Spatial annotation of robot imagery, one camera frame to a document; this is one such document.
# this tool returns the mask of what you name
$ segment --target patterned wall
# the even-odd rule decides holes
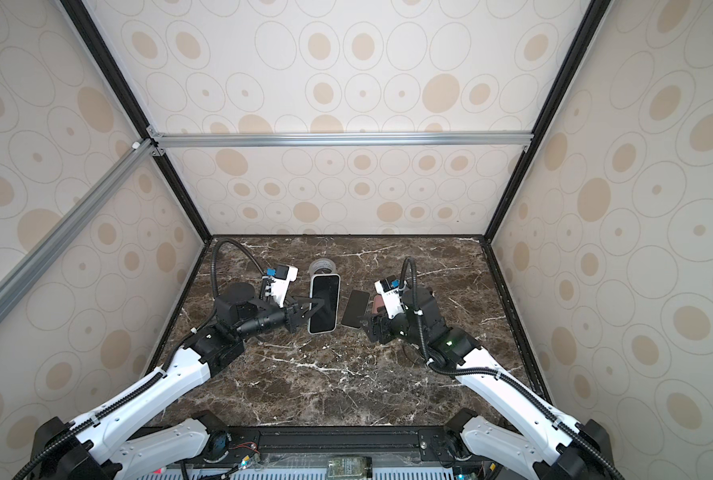
[[[0,478],[45,420],[136,381],[201,248],[146,160],[0,325]]]
[[[480,234],[521,145],[170,149],[213,234]]]
[[[137,138],[48,0],[0,2],[0,280]]]
[[[557,405],[713,479],[713,2],[613,8],[495,245]]]
[[[159,131],[531,130],[588,0],[87,0]]]

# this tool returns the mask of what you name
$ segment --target horizontal metal rail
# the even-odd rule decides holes
[[[159,147],[335,147],[405,145],[529,145],[530,131],[375,132],[345,134],[163,134]]]
[[[64,216],[50,233],[36,245],[0,282],[0,323],[28,293],[42,274],[92,221],[119,187],[132,175],[140,162],[154,151],[151,140],[140,140],[106,175]]]

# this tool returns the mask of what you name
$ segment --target brown marble surface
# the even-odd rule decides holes
[[[261,266],[291,264],[300,270],[289,295],[307,296],[308,266],[317,258],[336,263],[341,276],[339,322],[351,290],[375,293],[373,282],[400,275],[414,256],[419,283],[433,288],[447,324],[475,336],[514,376],[527,383],[485,257],[472,238],[242,238]],[[210,256],[170,334],[165,352],[212,309]],[[221,249],[218,283],[260,285],[257,270],[231,245]],[[312,336],[276,330],[246,342],[246,351],[226,370],[157,415],[150,425],[174,425],[210,409],[227,424],[253,425],[440,425],[460,408],[488,420],[500,415],[457,381],[420,366],[410,345],[371,343],[361,330],[339,325]]]

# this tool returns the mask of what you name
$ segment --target wallpaper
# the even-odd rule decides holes
[[[201,249],[146,160],[0,324],[0,478],[141,377]]]
[[[171,148],[213,234],[481,234],[521,145]]]
[[[588,0],[92,0],[161,132],[531,130]]]
[[[0,2],[0,280],[138,136],[48,0]]]
[[[613,7],[495,247],[556,405],[713,479],[713,2]]]

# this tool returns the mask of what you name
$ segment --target smartphone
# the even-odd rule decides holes
[[[340,275],[315,274],[311,277],[309,296],[324,300],[320,308],[309,319],[309,333],[325,333],[335,330],[338,321],[338,299],[340,297]]]
[[[346,310],[343,312],[340,324],[353,329],[361,329],[362,317],[367,309],[368,302],[370,302],[370,293],[352,290],[351,295],[349,295],[349,301],[346,302]]]

